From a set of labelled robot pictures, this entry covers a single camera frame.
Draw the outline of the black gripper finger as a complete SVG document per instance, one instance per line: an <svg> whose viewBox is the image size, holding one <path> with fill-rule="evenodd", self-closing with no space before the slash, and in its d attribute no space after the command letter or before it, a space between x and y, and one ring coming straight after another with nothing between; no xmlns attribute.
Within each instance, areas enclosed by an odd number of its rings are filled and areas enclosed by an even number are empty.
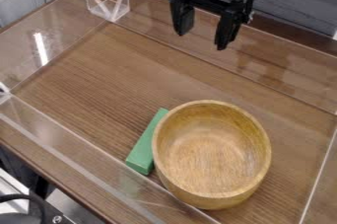
<svg viewBox="0 0 337 224"><path fill-rule="evenodd" d="M241 14L234 9L226 9L221 13L217 24L214 44L218 50L224 50L228 44L234 40L241 27Z"/></svg>
<svg viewBox="0 0 337 224"><path fill-rule="evenodd" d="M185 0L169 0L173 29L184 36L193 28L194 9Z"/></svg>

